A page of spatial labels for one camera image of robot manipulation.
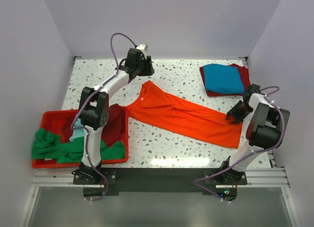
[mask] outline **speckled white tabletop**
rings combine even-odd
[[[227,113],[241,97],[215,97],[206,95],[199,67],[210,63],[238,64],[241,60],[153,60],[155,74],[136,77],[120,89],[110,105],[129,105],[138,97],[142,84],[151,80],[163,91],[199,105]],[[80,94],[85,86],[94,87],[108,78],[115,68],[113,60],[76,60],[62,109],[77,109]],[[244,123],[240,146],[252,114]],[[175,134],[155,126],[129,118],[129,160],[126,163],[108,164],[109,167],[220,167],[222,161],[235,153],[228,149]],[[270,168],[267,153],[259,155],[250,168]]]

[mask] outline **lavender wall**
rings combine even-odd
[[[154,58],[237,58],[253,50],[280,0],[45,0],[74,55],[111,58],[123,32]],[[119,37],[119,56],[130,47]]]
[[[60,109],[71,54],[44,0],[0,0],[0,222],[18,226],[45,111]]]
[[[291,112],[276,151],[284,165],[303,226],[313,226],[314,0],[282,0],[249,57],[253,81],[279,85],[273,98]]]

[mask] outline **blue folded shirt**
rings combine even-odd
[[[80,119],[77,119],[77,121],[74,124],[74,128],[79,127],[79,126],[83,126],[83,125],[80,123]],[[84,130],[83,129],[73,130],[73,134],[70,137],[70,141],[72,142],[74,139],[80,138],[80,137],[84,137]]]
[[[203,68],[206,90],[220,94],[244,93],[244,86],[236,67],[208,64]]]

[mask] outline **glass panel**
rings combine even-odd
[[[40,188],[30,227],[290,227],[280,188],[241,188],[231,205],[199,193],[120,193],[92,204],[82,188]]]

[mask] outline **green cloth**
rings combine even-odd
[[[80,162],[83,157],[84,138],[76,138],[69,143],[61,143],[61,136],[41,128],[36,132],[31,150],[33,159],[56,159],[57,163]],[[100,154],[102,160],[122,159],[126,157],[126,149],[121,141],[110,148],[101,140]]]

